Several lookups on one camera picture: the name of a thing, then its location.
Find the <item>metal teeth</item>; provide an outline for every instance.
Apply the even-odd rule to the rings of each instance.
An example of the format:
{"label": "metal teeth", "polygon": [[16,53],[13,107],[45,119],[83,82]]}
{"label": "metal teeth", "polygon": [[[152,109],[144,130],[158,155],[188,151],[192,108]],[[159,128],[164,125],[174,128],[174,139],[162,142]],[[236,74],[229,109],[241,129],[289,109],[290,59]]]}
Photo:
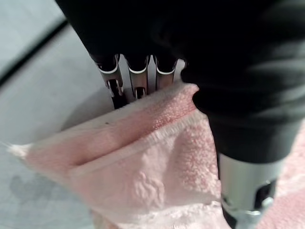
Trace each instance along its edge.
{"label": "metal teeth", "polygon": [[[111,71],[103,71],[101,67],[99,67],[99,64],[96,64],[98,69],[100,70],[100,73],[103,77],[103,80],[105,81],[106,87],[110,90],[111,97],[114,97],[115,95],[123,95],[123,79],[119,67],[119,61],[118,61],[118,54],[114,56],[116,66]],[[117,86],[113,87],[111,86],[111,82],[115,81]]]}
{"label": "metal teeth", "polygon": [[156,64],[156,90],[158,91],[172,85],[177,61],[174,63],[173,70],[170,72],[162,72],[159,70],[156,56],[154,56],[154,61]]}
{"label": "metal teeth", "polygon": [[148,58],[146,58],[145,68],[141,71],[134,71],[128,66],[132,93],[136,99],[141,99],[148,94]]}

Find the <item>silver metal part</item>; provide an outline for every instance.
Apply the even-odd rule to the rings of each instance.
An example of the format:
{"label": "silver metal part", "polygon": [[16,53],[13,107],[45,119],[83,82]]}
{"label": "silver metal part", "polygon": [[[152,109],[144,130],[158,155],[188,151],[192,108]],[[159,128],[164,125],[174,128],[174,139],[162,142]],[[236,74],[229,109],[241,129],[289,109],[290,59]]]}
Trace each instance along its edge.
{"label": "silver metal part", "polygon": [[[123,87],[120,87],[120,83],[119,83],[118,80],[115,80],[115,82],[116,82],[116,87],[118,89],[118,93],[119,93],[120,96],[122,96],[124,89],[123,89]],[[114,95],[114,92],[111,89],[110,80],[108,80],[106,83],[107,83],[107,88],[109,88],[111,97],[114,97],[115,95]]]}
{"label": "silver metal part", "polygon": [[143,96],[145,97],[148,94],[148,58],[146,60],[146,67],[142,71],[134,71],[128,66],[130,82],[132,85],[132,93],[135,98],[136,88],[143,88]]}
{"label": "silver metal part", "polygon": [[257,191],[279,177],[283,164],[284,159],[255,164],[219,155],[222,206],[236,219],[235,229],[253,229],[261,220],[264,212],[272,205],[273,198],[267,197],[256,209]]}
{"label": "silver metal part", "polygon": [[161,90],[165,87],[172,85],[174,73],[176,69],[177,62],[175,63],[173,70],[169,73],[161,72],[156,64],[156,90]]}
{"label": "silver metal part", "polygon": [[100,70],[103,80],[105,81],[106,87],[111,89],[109,80],[116,80],[117,84],[118,84],[118,88],[121,89],[121,93],[122,93],[123,79],[122,79],[122,75],[121,75],[121,71],[120,71],[120,67],[119,67],[118,55],[115,55],[115,61],[116,61],[116,66],[111,71],[103,71],[99,67],[98,67],[98,69]]}

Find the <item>gray surface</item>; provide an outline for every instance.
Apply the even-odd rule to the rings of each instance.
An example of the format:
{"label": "gray surface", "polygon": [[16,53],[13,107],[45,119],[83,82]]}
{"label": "gray surface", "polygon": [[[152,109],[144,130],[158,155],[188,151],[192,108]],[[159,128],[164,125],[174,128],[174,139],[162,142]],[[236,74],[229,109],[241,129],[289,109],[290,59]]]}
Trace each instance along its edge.
{"label": "gray surface", "polygon": [[[130,97],[123,58],[120,68]],[[154,71],[151,60],[150,88]],[[34,142],[111,110],[97,68],[68,29],[0,91],[0,141]],[[0,146],[0,183],[0,229],[92,228],[87,208],[74,195],[28,170],[5,146]]]}
{"label": "gray surface", "polygon": [[0,72],[61,18],[62,12],[54,0],[2,0]]}

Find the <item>stain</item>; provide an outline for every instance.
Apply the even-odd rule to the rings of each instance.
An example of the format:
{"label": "stain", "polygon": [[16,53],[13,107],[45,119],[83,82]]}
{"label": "stain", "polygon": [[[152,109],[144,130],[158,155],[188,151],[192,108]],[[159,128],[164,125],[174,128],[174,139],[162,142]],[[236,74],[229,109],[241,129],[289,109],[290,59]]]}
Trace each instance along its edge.
{"label": "stain", "polygon": [[[55,188],[62,190],[54,194]],[[41,200],[63,200],[67,199],[69,195],[66,190],[39,174],[35,174],[29,181],[22,180],[20,176],[14,176],[10,182],[10,190],[21,205]]]}

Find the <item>pink towel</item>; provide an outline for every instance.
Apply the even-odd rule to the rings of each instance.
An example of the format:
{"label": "pink towel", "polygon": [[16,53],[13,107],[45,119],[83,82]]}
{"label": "pink towel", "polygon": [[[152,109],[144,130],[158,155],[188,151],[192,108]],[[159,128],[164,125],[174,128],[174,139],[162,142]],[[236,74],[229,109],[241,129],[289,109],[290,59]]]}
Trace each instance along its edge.
{"label": "pink towel", "polygon": [[[228,229],[212,134],[194,85],[175,83],[125,108],[10,151],[77,193],[96,228]],[[305,129],[260,229],[305,229]]]}

